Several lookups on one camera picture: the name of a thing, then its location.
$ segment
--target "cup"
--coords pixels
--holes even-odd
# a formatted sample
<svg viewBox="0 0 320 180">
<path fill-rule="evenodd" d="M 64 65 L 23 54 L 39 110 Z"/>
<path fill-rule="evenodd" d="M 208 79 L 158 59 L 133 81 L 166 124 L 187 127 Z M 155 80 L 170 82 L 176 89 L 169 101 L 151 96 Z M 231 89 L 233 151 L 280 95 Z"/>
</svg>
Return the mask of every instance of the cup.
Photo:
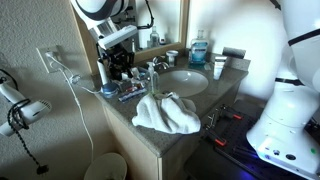
<svg viewBox="0 0 320 180">
<path fill-rule="evenodd" d="M 178 51 L 175 50 L 169 50 L 166 52 L 167 56 L 168 56 L 168 65 L 169 67 L 174 67 L 177 65 L 177 56 L 179 54 Z"/>
</svg>

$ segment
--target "white towel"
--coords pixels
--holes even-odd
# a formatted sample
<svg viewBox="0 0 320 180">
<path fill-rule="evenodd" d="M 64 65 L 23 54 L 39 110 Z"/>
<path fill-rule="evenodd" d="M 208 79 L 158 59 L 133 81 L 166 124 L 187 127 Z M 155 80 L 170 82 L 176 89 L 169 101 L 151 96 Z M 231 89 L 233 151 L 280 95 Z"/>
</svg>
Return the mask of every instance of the white towel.
<svg viewBox="0 0 320 180">
<path fill-rule="evenodd" d="M 132 118 L 132 123 L 170 134 L 191 134 L 201 126 L 195 112 L 193 101 L 180 99 L 175 93 L 147 94 L 138 103 L 138 115 Z"/>
</svg>

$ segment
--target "sink basin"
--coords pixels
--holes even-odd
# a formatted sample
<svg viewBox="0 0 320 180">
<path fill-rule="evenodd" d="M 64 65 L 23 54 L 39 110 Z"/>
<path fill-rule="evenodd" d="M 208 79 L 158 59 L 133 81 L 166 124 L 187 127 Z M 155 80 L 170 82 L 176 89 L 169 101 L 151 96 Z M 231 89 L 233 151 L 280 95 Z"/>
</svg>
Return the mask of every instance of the sink basin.
<svg viewBox="0 0 320 180">
<path fill-rule="evenodd" d="M 190 70 L 173 70 L 160 74 L 161 92 L 176 92 L 180 97 L 198 94 L 208 87 L 208 79 L 201 73 Z"/>
</svg>

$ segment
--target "cabinet door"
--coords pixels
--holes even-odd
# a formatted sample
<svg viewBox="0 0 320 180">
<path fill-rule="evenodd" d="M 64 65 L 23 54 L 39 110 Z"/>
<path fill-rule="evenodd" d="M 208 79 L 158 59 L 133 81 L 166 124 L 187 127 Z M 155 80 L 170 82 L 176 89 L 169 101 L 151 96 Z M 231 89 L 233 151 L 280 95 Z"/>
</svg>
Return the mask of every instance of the cabinet door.
<svg viewBox="0 0 320 180">
<path fill-rule="evenodd" d="M 158 158 L 112 112 L 104 109 L 113 129 L 116 148 L 128 165 L 126 179 L 159 179 Z"/>
</svg>

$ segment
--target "electrical outlet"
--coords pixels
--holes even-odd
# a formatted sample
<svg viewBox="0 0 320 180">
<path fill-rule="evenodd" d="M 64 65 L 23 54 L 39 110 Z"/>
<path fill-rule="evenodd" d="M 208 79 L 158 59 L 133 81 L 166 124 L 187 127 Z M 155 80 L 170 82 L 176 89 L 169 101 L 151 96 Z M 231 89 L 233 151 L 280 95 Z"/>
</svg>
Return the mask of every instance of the electrical outlet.
<svg viewBox="0 0 320 180">
<path fill-rule="evenodd" d="M 44 48 L 37 48 L 38 54 L 41 58 L 41 61 L 43 62 L 44 67 L 46 68 L 48 73 L 53 73 L 53 72 L 57 72 L 57 69 L 53 69 L 50 66 L 50 62 L 52 62 L 53 60 L 50 58 L 47 58 L 46 56 L 46 52 L 53 52 L 54 58 L 58 61 L 61 62 L 61 58 L 60 58 L 60 53 L 58 50 L 58 46 L 52 46 L 52 47 L 44 47 Z"/>
</svg>

